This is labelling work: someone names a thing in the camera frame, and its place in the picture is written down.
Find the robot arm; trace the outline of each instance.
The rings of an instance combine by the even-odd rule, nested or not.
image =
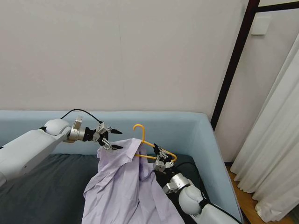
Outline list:
[[[193,183],[184,177],[173,166],[171,157],[155,144],[154,151],[157,160],[153,164],[153,170],[163,172],[170,182],[163,187],[166,194],[179,194],[178,202],[182,211],[192,217],[198,224],[239,224],[234,217],[221,208],[209,203],[201,191]]]
[[[109,133],[121,133],[107,127],[104,122],[91,130],[81,128],[82,117],[74,125],[63,119],[49,120],[43,127],[31,130],[0,147],[0,186],[31,171],[62,141],[95,141],[106,150],[122,148],[108,142]]]

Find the wrinkled shirt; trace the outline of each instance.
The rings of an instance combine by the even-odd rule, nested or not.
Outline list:
[[[85,191],[83,224],[183,224],[156,181],[139,139],[113,144],[123,149],[98,150],[98,174]]]

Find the yellow hanger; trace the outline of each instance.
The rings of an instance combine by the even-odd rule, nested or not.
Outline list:
[[[137,125],[134,125],[134,127],[133,127],[133,130],[135,131],[135,128],[136,127],[141,127],[142,128],[142,141],[141,141],[141,143],[144,143],[144,144],[147,144],[147,145],[149,145],[149,146],[152,146],[152,147],[155,147],[155,145],[154,144],[151,144],[150,142],[148,142],[148,141],[146,141],[145,140],[145,128],[144,128],[144,126],[143,125],[140,125],[140,124],[137,124]],[[163,149],[162,148],[162,150],[163,151],[165,151],[165,152],[167,152],[168,154],[170,154],[170,155],[172,155],[172,162],[175,162],[176,160],[177,160],[177,156],[175,155],[175,154],[173,154],[173,153],[171,153],[171,152],[168,152],[168,151],[166,151],[165,149]],[[135,154],[136,156],[140,156],[140,157],[146,157],[146,158],[149,158],[149,159],[156,159],[156,157],[154,157],[154,156],[149,156],[149,155],[140,155],[140,154]]]

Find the white curtain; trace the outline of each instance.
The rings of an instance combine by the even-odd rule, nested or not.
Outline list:
[[[265,222],[299,203],[299,36],[231,171]]]

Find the hanger hook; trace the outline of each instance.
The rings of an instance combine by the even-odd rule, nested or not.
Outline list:
[[[145,127],[143,125],[136,124],[133,127],[133,131],[135,131],[136,127],[141,127],[142,128],[142,143],[145,142]]]

